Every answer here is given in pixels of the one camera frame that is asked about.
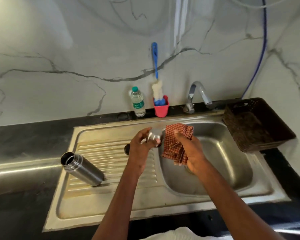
clear plastic bottle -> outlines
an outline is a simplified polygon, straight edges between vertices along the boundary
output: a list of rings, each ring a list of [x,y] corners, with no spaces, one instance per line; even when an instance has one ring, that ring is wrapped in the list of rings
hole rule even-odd
[[[142,117],[146,114],[145,103],[143,101],[142,92],[138,89],[138,87],[133,87],[132,92],[130,94],[134,113],[137,117]]]

person's left hand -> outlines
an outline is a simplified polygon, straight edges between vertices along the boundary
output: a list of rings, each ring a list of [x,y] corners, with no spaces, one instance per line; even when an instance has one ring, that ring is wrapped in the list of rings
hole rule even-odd
[[[151,130],[151,127],[140,130],[130,142],[127,166],[136,170],[139,173],[139,176],[145,169],[149,150],[160,144],[160,139],[141,144],[141,141],[148,136],[149,130]]]

blue brush handle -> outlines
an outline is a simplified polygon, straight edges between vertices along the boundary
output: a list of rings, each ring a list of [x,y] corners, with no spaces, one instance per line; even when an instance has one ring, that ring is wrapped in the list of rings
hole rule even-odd
[[[158,79],[158,44],[156,42],[153,42],[151,44],[151,47],[152,47],[152,58],[155,67],[155,77],[156,79]]]

faucet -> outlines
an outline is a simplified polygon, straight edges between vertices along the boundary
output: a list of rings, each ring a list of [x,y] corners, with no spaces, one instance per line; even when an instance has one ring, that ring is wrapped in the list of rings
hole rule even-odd
[[[199,92],[200,92],[200,94],[201,94],[201,97],[202,97],[204,103],[205,103],[206,105],[212,104],[212,101],[211,101],[211,99],[207,96],[207,92],[206,92],[206,90],[204,89],[204,86],[202,85],[202,83],[199,82],[199,81],[194,81],[194,82],[191,84],[191,87],[190,87],[190,90],[189,90],[188,101],[187,101],[187,103],[185,104],[185,106],[184,106],[184,108],[183,108],[183,112],[185,112],[185,113],[192,114],[192,113],[195,112],[195,109],[194,109],[193,104],[192,104],[192,99],[193,99],[193,95],[194,95],[194,93],[195,93],[196,87],[198,87]]]

forearm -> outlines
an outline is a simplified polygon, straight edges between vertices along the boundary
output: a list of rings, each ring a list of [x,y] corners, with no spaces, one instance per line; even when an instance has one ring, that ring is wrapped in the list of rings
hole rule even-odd
[[[200,181],[235,240],[283,239],[243,202],[208,160],[204,159],[200,172]]]
[[[127,164],[119,185],[92,240],[126,240],[139,174]]]

